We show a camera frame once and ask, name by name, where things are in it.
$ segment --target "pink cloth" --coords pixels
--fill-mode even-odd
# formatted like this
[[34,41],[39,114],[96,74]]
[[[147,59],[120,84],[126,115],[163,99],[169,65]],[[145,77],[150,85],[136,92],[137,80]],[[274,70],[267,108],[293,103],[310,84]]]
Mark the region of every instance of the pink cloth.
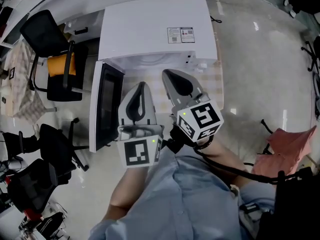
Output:
[[274,154],[258,154],[252,173],[277,177],[279,171],[285,175],[296,172],[301,159],[311,153],[310,140],[316,126],[304,132],[286,132],[278,128],[267,139]]

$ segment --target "microwave door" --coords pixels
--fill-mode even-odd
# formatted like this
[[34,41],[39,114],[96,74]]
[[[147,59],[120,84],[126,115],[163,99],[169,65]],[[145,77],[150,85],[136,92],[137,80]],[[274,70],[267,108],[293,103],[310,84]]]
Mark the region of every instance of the microwave door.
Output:
[[96,62],[89,116],[91,152],[98,151],[118,137],[118,107],[123,80],[122,72],[101,61]]

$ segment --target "tiled floor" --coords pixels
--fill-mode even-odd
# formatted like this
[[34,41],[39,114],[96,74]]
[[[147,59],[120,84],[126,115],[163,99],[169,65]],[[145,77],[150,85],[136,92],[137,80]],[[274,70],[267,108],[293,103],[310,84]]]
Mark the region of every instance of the tiled floor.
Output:
[[[222,20],[221,24],[214,23],[224,81],[225,123],[217,138],[246,162],[253,162],[268,136],[259,124],[262,118],[272,129],[286,125],[291,132],[305,131],[316,123],[311,74],[307,71],[310,59],[300,50],[304,45],[302,36],[308,36],[308,29],[264,0],[207,0],[207,3],[211,15]],[[88,90],[96,59],[95,56],[87,59],[84,88]],[[46,85],[45,72],[43,69],[43,75],[37,76],[39,85]],[[89,96],[70,103],[45,101],[45,105],[58,107],[59,111],[47,113],[39,124],[67,130],[70,120],[79,117],[80,123],[74,128],[78,136],[75,144],[88,143]],[[171,125],[168,115],[157,117],[168,133]],[[1,129],[14,133],[22,130],[25,136],[33,134],[30,125],[11,118],[1,118]],[[318,139],[316,135],[312,142],[312,157],[316,160]],[[28,163],[38,156],[39,153],[23,155]],[[59,186],[52,195],[68,211],[65,230],[75,240],[87,239],[90,228],[101,220],[124,172],[114,144],[97,153],[85,151],[83,159],[90,169],[74,171],[70,183]]]

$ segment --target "plaid cloth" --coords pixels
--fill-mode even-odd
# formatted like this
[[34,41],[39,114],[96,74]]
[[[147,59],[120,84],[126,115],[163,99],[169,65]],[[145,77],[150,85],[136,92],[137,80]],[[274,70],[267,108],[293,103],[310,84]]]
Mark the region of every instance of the plaid cloth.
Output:
[[2,80],[2,86],[10,85],[11,94],[4,96],[6,103],[1,101],[1,114],[13,118],[24,119],[30,124],[36,121],[44,113],[46,108],[43,105],[39,94],[29,88],[29,68],[31,64],[32,49],[25,40],[18,42],[7,54],[4,69],[14,68],[14,77]]
[[[194,76],[201,84],[211,99],[215,99],[220,110],[224,108],[224,81],[222,63],[219,50],[217,33],[214,33],[218,60],[208,67],[203,73],[195,71],[187,72]],[[137,83],[146,82],[151,90],[152,100],[156,113],[171,113],[173,107],[168,99],[164,84],[162,82],[162,71],[160,70],[127,70],[123,78],[122,97],[124,97]]]

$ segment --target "light blue shirt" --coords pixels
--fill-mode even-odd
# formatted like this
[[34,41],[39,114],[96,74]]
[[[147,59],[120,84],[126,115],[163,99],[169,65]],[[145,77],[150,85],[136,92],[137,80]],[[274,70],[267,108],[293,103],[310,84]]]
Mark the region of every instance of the light blue shirt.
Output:
[[127,215],[100,222],[89,240],[249,239],[239,222],[239,203],[273,210],[275,188],[252,181],[239,195],[192,148],[185,145],[175,155],[165,147]]

